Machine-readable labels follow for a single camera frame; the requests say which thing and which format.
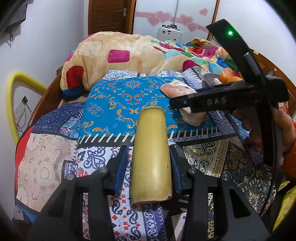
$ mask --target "person's hand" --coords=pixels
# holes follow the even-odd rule
[[[280,109],[272,110],[274,121],[282,129],[283,134],[283,151],[288,153],[296,139],[296,132],[291,117]],[[233,112],[233,116],[242,121],[242,127],[246,131],[250,131],[249,137],[246,138],[245,144],[252,147],[255,151],[263,150],[263,141],[258,116],[255,108],[247,107],[237,109]]]

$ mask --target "wooden bed frame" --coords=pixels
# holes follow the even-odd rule
[[[288,101],[288,108],[290,116],[293,116],[296,112],[296,87],[289,80],[289,78],[271,61],[265,58],[262,54],[254,52],[254,57],[257,59],[260,68],[263,70],[265,75],[272,75],[281,77],[285,82],[288,90],[290,100]],[[39,100],[31,118],[29,120],[28,126],[37,121],[44,114],[59,107],[62,101],[62,91],[60,89],[60,81],[62,77],[62,72],[54,79],[51,85],[48,87],[44,95]]]

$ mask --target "blanket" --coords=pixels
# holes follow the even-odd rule
[[[238,75],[229,54],[203,39],[180,45],[151,36],[99,32],[86,37],[66,59],[61,90],[64,97],[77,96],[83,89],[90,91],[109,70],[149,75],[166,70],[183,72],[192,66],[201,66],[215,74]]]
[[[205,70],[198,66],[182,73],[170,70],[147,77],[134,72],[109,71],[93,87],[86,103],[71,103],[41,117],[25,131],[16,151],[15,203],[24,216],[34,222],[68,174],[73,173],[77,177],[90,175],[115,157],[124,143],[129,148],[129,161],[121,192],[108,196],[116,239],[180,240],[188,208],[187,196],[180,196],[174,191],[173,198],[167,202],[130,203],[133,134],[139,113],[136,109],[147,104],[166,108],[169,144],[183,150],[190,165],[216,177],[227,173],[254,210],[264,213],[277,188],[271,185],[272,174],[268,167],[262,165],[260,156],[252,151],[249,155],[241,143],[247,135],[241,123],[227,112],[211,111],[201,128],[191,127],[182,122],[179,113],[169,112],[168,100],[155,86],[177,78],[186,81],[192,88],[201,88],[204,73]],[[134,94],[138,91],[143,96]],[[132,101],[131,96],[139,101]],[[214,235],[213,207],[213,195],[209,194],[208,238]],[[83,236],[89,239],[88,194],[83,197],[82,209]]]

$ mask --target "door handle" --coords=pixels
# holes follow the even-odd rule
[[[123,16],[126,16],[126,7],[123,10],[119,10],[120,12],[123,12]]]

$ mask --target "yellow pipe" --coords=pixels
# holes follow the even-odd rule
[[[16,80],[20,80],[22,82],[27,83],[33,89],[36,90],[39,94],[43,95],[46,91],[47,87],[37,80],[33,79],[31,76],[23,73],[23,72],[14,72],[8,79],[7,87],[6,87],[6,111],[8,116],[8,124],[11,130],[11,134],[15,144],[17,144],[20,136],[18,134],[16,125],[15,125],[15,117],[13,110],[13,96],[12,96],[12,87]]]

